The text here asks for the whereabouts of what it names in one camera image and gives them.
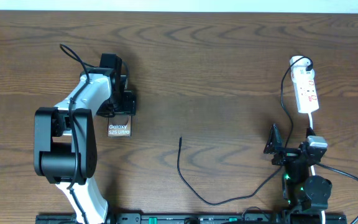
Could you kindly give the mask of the Galaxy S25 Ultra smartphone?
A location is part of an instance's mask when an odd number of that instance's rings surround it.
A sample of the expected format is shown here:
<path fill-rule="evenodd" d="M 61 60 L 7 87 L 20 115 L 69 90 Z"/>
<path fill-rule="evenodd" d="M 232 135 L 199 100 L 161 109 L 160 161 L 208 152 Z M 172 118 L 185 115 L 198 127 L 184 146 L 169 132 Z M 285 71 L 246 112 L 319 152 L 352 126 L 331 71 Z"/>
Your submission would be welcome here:
<path fill-rule="evenodd" d="M 132 116 L 116 115 L 108 118 L 108 137 L 120 138 L 132 136 Z"/>

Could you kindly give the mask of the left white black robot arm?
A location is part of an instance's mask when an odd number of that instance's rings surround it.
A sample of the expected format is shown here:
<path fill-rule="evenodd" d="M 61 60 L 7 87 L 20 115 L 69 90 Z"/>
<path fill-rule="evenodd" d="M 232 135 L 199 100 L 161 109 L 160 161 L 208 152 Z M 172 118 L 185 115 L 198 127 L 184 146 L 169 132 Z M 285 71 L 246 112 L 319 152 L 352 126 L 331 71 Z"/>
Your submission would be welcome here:
<path fill-rule="evenodd" d="M 84 66 L 79 84 L 63 101 L 35 112 L 34 170 L 56 185 L 75 210 L 73 215 L 37 215 L 36 223 L 117 222 L 94 178 L 93 119 L 135 115 L 136 97 L 127 89 L 122 66 L 116 54 L 102 54 L 98 66 Z"/>

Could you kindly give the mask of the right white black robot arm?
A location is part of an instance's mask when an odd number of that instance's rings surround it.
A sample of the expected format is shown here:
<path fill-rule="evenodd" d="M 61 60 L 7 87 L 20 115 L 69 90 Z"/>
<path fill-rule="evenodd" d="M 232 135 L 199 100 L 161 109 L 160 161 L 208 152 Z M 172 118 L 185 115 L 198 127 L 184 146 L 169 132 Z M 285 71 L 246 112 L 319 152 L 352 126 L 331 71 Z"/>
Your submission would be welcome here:
<path fill-rule="evenodd" d="M 279 130 L 271 126 L 264 153 L 273 155 L 272 164 L 283 167 L 283 197 L 289 201 L 282 211 L 284 223 L 322 223 L 328 208 L 332 183 L 320 175 L 311 175 L 310 167 L 321 161 L 328 144 L 322 136 L 306 130 L 306 139 L 297 148 L 283 146 Z"/>

